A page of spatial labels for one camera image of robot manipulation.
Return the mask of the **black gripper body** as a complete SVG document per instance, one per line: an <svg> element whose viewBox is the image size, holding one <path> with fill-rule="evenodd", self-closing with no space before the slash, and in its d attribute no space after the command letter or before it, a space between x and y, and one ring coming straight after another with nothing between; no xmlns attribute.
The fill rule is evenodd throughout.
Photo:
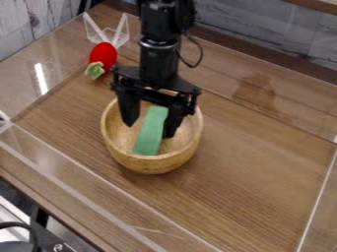
<svg viewBox="0 0 337 252"><path fill-rule="evenodd" d="M178 74L181 40L156 41L142 38L138 66L114 65L113 90L134 93L140 100L164 107L181 107L184 116L194 115L202 90Z"/></svg>

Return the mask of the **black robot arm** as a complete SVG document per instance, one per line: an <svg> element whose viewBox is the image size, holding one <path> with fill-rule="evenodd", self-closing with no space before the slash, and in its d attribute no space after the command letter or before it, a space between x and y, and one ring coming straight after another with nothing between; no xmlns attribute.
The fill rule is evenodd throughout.
<svg viewBox="0 0 337 252"><path fill-rule="evenodd" d="M140 65L119 66L114 73L113 90L117 93L123 122L131 126L138 119L144 100L169 108L164 123L164 138L173 138L184 119L197 111L202 89L178 73L180 62L196 68L181 53L182 36L204 50L190 35L196 23L194 0L138 0L141 32L138 37Z"/></svg>

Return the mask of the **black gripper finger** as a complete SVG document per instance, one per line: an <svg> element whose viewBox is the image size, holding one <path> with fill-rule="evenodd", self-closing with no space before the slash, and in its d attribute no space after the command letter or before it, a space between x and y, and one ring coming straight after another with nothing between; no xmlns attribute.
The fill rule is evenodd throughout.
<svg viewBox="0 0 337 252"><path fill-rule="evenodd" d="M169 108L169 115L165 120L165 128L164 128L164 138L169 139L176 136L177 129L181 127L184 121L184 114L181 107L172 106Z"/></svg>
<svg viewBox="0 0 337 252"><path fill-rule="evenodd" d="M140 96L134 93L119 92L118 100L123 122L127 127L131 127L140 117Z"/></svg>

